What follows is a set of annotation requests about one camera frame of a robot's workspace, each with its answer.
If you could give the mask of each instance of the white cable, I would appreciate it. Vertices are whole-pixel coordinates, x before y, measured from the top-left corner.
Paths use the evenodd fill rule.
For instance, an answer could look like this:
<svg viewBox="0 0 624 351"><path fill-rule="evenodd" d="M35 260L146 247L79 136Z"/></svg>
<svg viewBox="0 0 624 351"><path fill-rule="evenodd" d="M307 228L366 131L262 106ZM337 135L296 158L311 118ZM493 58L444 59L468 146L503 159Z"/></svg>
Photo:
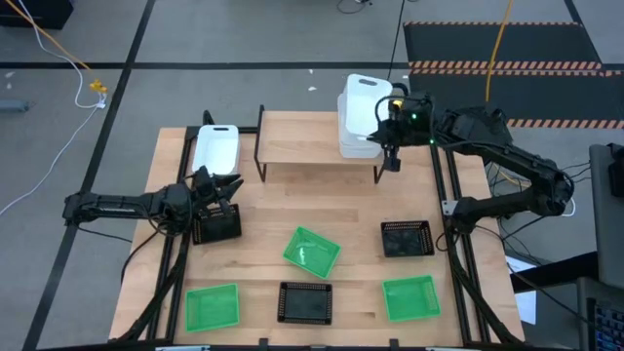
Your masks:
<svg viewBox="0 0 624 351"><path fill-rule="evenodd" d="M21 8L23 9L23 11L30 18L30 20L32 20L32 22L34 23L35 20L32 18L32 16L28 12L28 9L26 9L26 6L23 4L23 2L21 0L18 0L18 1L19 1L19 4L21 5ZM43 43L41 42L41 37L39 36L39 30L37 30L37 28L35 28L34 25L32 26L32 28L34 29L35 35L37 36L37 41L39 42L39 46L41 47L41 49L44 52L54 56L55 58L66 60L67 62L69 62L69 64L71 64L72 67L74 67L74 69L76 70L76 73L78 73L78 77L80 77L80 85L78 86L78 92L76 93L76 97L74 98L74 103L76 104L76 106L78 106L80 108L96 108L96 107L98 107L98 105L101 103L101 101L99 101L98 103L89 105L89 106L83 106L80 103L78 103L78 97L80 96L80 93L82 92L82 86L83 86L82 72L80 72L80 69L78 69L78 67L76 67L76 64L71 59L66 58L65 56L53 53L50 50L44 48Z"/></svg>
<svg viewBox="0 0 624 351"><path fill-rule="evenodd" d="M562 214L562 216L573 216L576 214L576 203L574 202L574 198L570 198L570 200L572 201L572 212L569 214Z"/></svg>
<svg viewBox="0 0 624 351"><path fill-rule="evenodd" d="M103 99L105 97L103 97L102 95L100 95L100 100L99 103L97 104L96 107L94 107L94 110L91 111L91 114L89 115L89 117L87 117L87 119L85 120L85 122L83 122L80 127L78 127L78 129L76 130L76 132L74 132L74 134L71 136L71 138L69 139L69 141L67 142L67 144L58 152L57 157L55 157L55 160L52 161L52 165L50 165L50 168L48 169L48 172L41 178L41 180L39 180L39 182L37 183L37 185L35 185L35 187L32 188L32 190L28 191L27 193L19 196L17 199L13 200L11 203L9 203L9 205L5 206L4 209L2 209L2 211L0 211L0 216L2 216L8 209L10 209L14 204L18 203L19 201L25 199L26 197L32 195L32 193L34 193L35 191L37 191L37 189L39 188L39 186L41 186L41 184L43 184L43 182L46 180L46 178L48 178L48 176L50 175L50 173L52 172L52 169L55 167L55 165L57 164L57 161L60 158L60 155L62 155L63 152L65 152L65 150L67 149L67 147L69 147L69 144L71 143L71 141L74 140L74 138L76 137L76 135L78 134L78 132L80 132L80 130L85 127L85 125L89 122L89 120L91 120L91 117L93 117L96 114L96 111L98 111L98 109L103 108Z"/></svg>

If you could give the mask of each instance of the wooden table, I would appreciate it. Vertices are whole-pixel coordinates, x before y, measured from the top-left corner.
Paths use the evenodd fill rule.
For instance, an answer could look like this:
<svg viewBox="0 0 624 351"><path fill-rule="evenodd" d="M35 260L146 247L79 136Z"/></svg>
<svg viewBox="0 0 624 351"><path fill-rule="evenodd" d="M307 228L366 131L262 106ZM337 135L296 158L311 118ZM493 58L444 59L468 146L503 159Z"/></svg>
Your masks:
<svg viewBox="0 0 624 351"><path fill-rule="evenodd" d="M146 191L176 181L183 137L184 129L161 130ZM254 141L255 135L241 135L239 172L245 183L233 203L240 206L243 236L191 246L176 343L255 345L260 338L268 337L269 343L276 345L384 346L390 338L398 338L404 346L461 344L447 255L436 252L423 258L385 258L379 232L381 221L426 219L435 237L442 233L429 147L402 149L401 172L386 173L377 185L371 177L371 166L357 165L275 164L269 168L268 178L263 183L254 164ZM450 184L443 156L441 151L446 184ZM457 155L456 164L464 195L489 197L481 158ZM493 219L484 219L479 224L498 230ZM277 322L280 282L319 281L282 258L298 225L342 246L329 279L333 284L331 326ZM151 232L151 227L141 221L136 228L133 248ZM524 338L500 241L483 230L476 230L472 241L484 297L510 331ZM153 295L163 243L164 237L157 236L128 266L111 337L124 332ZM442 315L403 323L388 322L381 281L424 274L434 277ZM217 331L187 333L185 292L226 283L239 285L241 324ZM476 340L474 307L467 294L466 297ZM159 336L165 334L169 306L166 300L161 311Z"/></svg>

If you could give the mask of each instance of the green plastic tray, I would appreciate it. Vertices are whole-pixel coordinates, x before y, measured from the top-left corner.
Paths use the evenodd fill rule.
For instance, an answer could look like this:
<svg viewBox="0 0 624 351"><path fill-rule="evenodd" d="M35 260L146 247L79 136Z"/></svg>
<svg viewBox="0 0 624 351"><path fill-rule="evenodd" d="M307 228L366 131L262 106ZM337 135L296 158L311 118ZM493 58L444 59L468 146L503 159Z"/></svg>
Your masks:
<svg viewBox="0 0 624 351"><path fill-rule="evenodd" d="M328 279L340 254L340 245L298 227L284 250L284 258L315 276Z"/></svg>
<svg viewBox="0 0 624 351"><path fill-rule="evenodd" d="M202 332L236 326L240 322L238 285L186 292L186 331Z"/></svg>
<svg viewBox="0 0 624 351"><path fill-rule="evenodd" d="M430 275L381 283L390 322L438 317L442 313Z"/></svg>

